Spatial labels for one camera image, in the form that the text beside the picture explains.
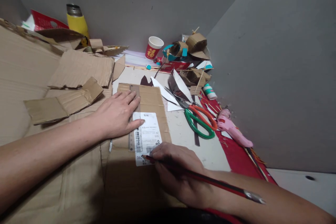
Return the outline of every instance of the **pink glue gun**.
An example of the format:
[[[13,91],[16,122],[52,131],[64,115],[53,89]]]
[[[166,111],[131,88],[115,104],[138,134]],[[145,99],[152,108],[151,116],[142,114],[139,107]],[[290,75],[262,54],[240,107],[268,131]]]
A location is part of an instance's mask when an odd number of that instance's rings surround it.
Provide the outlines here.
[[[228,108],[223,109],[217,117],[217,125],[220,131],[226,131],[241,146],[246,148],[253,147],[253,143],[246,139],[240,130],[230,119],[231,112]]]

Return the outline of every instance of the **red pencil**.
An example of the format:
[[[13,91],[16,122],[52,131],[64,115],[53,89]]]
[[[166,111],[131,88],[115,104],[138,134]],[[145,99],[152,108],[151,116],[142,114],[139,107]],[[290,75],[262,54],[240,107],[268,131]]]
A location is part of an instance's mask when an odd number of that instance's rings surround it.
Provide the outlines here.
[[[211,184],[213,186],[222,188],[226,191],[229,191],[231,193],[234,193],[236,195],[244,197],[248,200],[252,200],[252,201],[257,202],[259,204],[266,204],[266,202],[258,194],[255,194],[253,192],[250,192],[250,191],[247,191],[245,189],[233,186],[231,184],[228,184],[228,183],[220,181],[220,180],[216,180],[214,178],[207,177],[205,175],[196,173],[194,171],[190,171],[190,170],[188,170],[186,168],[183,168],[183,167],[174,166],[174,165],[165,163],[163,161],[156,160],[153,157],[148,156],[148,155],[142,155],[142,157],[145,158],[145,159],[148,159],[152,163],[154,163],[155,161],[160,162],[160,163],[164,164],[169,170],[173,170],[175,172],[186,175],[186,176],[188,176],[190,178],[193,178],[195,180],[206,182],[208,184]]]

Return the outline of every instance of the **red and white paper cup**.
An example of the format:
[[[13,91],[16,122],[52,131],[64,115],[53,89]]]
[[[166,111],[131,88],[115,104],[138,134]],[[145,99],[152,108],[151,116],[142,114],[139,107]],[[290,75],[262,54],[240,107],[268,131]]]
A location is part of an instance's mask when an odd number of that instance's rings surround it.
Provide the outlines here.
[[[164,42],[162,39],[154,36],[149,37],[148,46],[145,53],[146,58],[153,60],[156,57],[157,53],[160,51],[163,44]]]

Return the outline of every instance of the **barcode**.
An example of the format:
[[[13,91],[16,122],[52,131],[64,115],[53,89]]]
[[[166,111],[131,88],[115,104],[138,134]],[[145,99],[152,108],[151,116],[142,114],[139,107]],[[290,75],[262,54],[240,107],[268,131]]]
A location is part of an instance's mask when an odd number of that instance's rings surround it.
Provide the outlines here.
[[[135,132],[135,148],[137,152],[141,152],[141,141],[140,141],[140,133],[139,131]]]
[[[152,147],[146,147],[146,151],[147,151],[147,153],[151,153],[151,152],[152,152],[152,150],[154,150],[154,149],[155,149],[155,147],[156,147],[156,146],[152,146]]]

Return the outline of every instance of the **desk surface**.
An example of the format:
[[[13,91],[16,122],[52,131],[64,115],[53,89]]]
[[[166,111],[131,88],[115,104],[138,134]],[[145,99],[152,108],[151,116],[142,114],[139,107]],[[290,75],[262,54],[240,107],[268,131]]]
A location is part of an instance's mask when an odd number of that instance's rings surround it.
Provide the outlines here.
[[[155,75],[155,72],[141,69],[125,67],[120,77],[113,82],[113,93],[116,93],[119,83],[140,84],[141,78],[146,76],[148,80]],[[169,74],[158,73],[156,80],[163,86],[167,86]],[[168,121],[170,136],[173,144],[181,145],[193,150],[202,161],[205,168],[210,170],[231,171],[225,152],[221,146],[218,136],[213,139],[199,138],[200,147],[195,145],[194,132],[188,125],[183,110],[167,112],[167,101],[162,98],[166,117]],[[200,131],[206,133],[206,130],[199,127]]]

